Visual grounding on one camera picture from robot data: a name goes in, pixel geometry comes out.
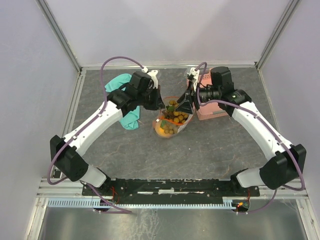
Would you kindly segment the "yellow orange peach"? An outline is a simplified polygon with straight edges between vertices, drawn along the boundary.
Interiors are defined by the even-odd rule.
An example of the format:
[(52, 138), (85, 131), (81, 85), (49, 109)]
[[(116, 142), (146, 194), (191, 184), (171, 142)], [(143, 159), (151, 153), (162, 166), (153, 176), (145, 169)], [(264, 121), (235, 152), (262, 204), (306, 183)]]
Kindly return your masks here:
[(162, 138), (171, 138), (175, 135), (173, 126), (164, 120), (156, 121), (154, 130)]

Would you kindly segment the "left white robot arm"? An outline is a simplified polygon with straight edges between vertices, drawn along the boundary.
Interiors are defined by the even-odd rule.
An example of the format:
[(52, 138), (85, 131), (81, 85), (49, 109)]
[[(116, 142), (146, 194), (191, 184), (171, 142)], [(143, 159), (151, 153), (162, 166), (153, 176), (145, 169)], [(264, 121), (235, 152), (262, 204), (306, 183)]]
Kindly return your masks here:
[(151, 111), (164, 108), (158, 74), (158, 70), (147, 71), (145, 68), (134, 72), (130, 81), (108, 93), (98, 110), (80, 126), (63, 137), (52, 137), (52, 165), (72, 182), (82, 181), (93, 186), (99, 195), (106, 195), (111, 189), (110, 178), (89, 165), (83, 156), (102, 133), (138, 106)]

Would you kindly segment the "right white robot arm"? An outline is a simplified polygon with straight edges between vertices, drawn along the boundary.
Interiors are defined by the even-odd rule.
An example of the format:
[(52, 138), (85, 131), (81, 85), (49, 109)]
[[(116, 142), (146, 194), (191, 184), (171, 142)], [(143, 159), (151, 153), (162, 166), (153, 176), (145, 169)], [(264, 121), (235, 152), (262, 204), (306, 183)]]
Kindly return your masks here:
[(201, 86), (206, 71), (191, 67), (185, 73), (187, 89), (178, 99), (178, 111), (192, 114), (206, 105), (217, 103), (230, 117), (244, 127), (262, 150), (266, 164), (234, 174), (229, 183), (231, 193), (242, 195), (249, 187), (265, 185), (271, 190), (286, 187), (294, 191), (305, 189), (303, 169), (307, 151), (302, 144), (294, 145), (283, 137), (263, 117), (251, 97), (236, 89), (228, 67), (209, 71), (211, 83)]

